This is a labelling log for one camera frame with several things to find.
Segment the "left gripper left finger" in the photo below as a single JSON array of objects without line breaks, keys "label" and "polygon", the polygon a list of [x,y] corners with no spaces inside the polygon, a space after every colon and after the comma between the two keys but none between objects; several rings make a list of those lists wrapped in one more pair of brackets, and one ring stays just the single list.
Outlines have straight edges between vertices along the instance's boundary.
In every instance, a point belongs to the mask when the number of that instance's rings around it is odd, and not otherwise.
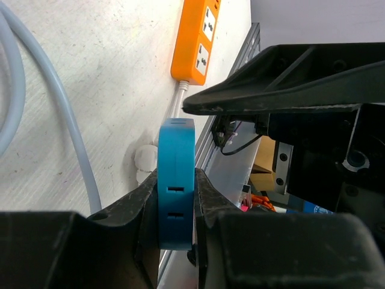
[{"label": "left gripper left finger", "polygon": [[155,288],[157,174],[101,211],[1,213],[2,288]]}]

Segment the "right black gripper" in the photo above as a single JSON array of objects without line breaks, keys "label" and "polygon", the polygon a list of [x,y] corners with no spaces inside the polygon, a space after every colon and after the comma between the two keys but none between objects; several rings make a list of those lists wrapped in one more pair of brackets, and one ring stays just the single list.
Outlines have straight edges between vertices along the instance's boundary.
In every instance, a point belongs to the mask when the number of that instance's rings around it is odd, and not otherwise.
[{"label": "right black gripper", "polygon": [[[288,191],[357,216],[383,241],[383,102],[384,43],[299,44],[264,49],[225,81],[187,97],[183,110],[260,114],[256,132],[292,148]],[[303,110],[348,111],[277,113]]]}]

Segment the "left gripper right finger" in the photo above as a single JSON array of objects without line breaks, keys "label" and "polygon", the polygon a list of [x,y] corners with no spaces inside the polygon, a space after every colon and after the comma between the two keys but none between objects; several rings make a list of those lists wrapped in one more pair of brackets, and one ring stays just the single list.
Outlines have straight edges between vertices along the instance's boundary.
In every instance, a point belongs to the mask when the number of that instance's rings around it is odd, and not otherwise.
[{"label": "left gripper right finger", "polygon": [[241,211],[196,170],[199,288],[383,288],[384,259],[350,214]]}]

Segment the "cyan blue charger plug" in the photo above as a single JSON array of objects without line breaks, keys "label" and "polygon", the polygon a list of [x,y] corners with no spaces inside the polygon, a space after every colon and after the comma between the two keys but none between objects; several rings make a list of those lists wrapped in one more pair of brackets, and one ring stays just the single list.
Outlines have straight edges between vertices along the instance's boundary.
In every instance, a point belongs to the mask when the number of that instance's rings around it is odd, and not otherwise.
[{"label": "cyan blue charger plug", "polygon": [[161,249],[192,248],[195,142],[193,119],[169,118],[161,126],[157,163]]}]

